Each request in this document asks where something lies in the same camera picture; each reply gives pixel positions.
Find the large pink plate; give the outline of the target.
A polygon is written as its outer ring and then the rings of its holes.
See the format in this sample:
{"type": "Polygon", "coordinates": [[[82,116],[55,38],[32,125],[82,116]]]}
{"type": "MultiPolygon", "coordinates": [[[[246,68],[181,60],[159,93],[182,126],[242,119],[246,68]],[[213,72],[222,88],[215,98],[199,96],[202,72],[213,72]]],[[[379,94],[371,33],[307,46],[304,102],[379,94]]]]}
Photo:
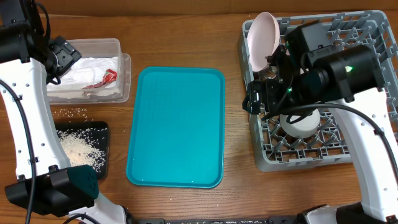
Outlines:
{"type": "Polygon", "coordinates": [[[267,57],[271,56],[279,45],[279,25],[269,12],[260,13],[252,22],[248,31],[249,62],[254,72],[266,69],[267,57]]]}

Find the white napkin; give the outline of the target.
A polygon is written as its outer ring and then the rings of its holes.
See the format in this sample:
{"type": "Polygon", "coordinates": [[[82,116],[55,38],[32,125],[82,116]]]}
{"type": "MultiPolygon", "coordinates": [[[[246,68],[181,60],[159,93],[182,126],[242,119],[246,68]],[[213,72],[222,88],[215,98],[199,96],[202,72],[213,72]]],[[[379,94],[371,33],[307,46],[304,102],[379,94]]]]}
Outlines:
{"type": "Polygon", "coordinates": [[[61,84],[54,85],[49,83],[47,85],[48,97],[72,99],[88,98],[89,96],[110,96],[120,93],[121,90],[117,87],[116,80],[109,84],[104,84],[99,90],[84,91],[85,87],[102,82],[107,70],[117,72],[118,59],[118,57],[79,59],[60,79],[61,84]]]}

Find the grey bowl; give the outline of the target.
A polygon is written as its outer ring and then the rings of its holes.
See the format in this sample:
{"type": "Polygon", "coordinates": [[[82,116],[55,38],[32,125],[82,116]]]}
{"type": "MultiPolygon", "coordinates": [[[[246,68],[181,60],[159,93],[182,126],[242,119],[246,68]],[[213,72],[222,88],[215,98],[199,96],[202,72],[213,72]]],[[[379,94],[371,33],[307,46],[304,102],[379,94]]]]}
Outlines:
{"type": "Polygon", "coordinates": [[[280,126],[289,136],[292,136],[293,138],[308,138],[315,134],[318,130],[318,125],[320,122],[320,113],[318,110],[312,111],[307,117],[296,123],[294,123],[294,121],[299,119],[300,116],[291,116],[289,122],[288,117],[288,115],[284,114],[279,116],[280,126]]]}

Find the red snack wrapper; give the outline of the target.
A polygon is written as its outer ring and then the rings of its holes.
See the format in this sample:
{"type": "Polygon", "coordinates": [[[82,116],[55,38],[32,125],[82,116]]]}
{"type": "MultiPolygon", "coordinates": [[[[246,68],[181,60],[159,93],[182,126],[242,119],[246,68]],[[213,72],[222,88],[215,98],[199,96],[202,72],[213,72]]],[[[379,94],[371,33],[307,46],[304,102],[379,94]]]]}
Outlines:
{"type": "Polygon", "coordinates": [[[114,70],[111,70],[111,69],[107,69],[100,82],[95,83],[93,85],[88,85],[88,86],[84,87],[84,89],[100,88],[102,86],[105,86],[107,84],[110,84],[110,83],[116,81],[117,77],[118,77],[117,72],[115,72],[114,70]]]}

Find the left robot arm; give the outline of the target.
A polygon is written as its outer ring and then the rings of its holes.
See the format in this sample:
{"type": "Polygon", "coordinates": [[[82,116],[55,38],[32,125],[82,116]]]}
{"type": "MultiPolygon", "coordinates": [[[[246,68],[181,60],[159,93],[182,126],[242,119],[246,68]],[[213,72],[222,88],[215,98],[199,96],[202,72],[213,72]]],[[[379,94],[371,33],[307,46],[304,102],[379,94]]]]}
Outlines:
{"type": "Polygon", "coordinates": [[[134,223],[126,207],[100,191],[94,169],[72,166],[63,150],[47,96],[49,83],[81,58],[63,37],[52,39],[44,6],[35,1],[1,2],[1,96],[16,151],[15,184],[8,201],[33,213],[66,222],[134,223]]]}

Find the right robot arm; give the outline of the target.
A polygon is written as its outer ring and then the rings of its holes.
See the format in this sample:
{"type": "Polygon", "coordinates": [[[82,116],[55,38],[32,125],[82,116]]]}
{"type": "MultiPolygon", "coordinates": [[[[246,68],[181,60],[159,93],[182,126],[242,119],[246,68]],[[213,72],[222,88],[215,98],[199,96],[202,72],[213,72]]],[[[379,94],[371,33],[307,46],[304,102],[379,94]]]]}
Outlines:
{"type": "Polygon", "coordinates": [[[297,223],[396,223],[397,140],[388,116],[385,81],[365,45],[337,50],[319,22],[298,26],[268,57],[277,78],[249,83],[243,109],[264,119],[308,116],[319,108],[335,118],[358,175],[361,201],[322,205],[297,223]]]}

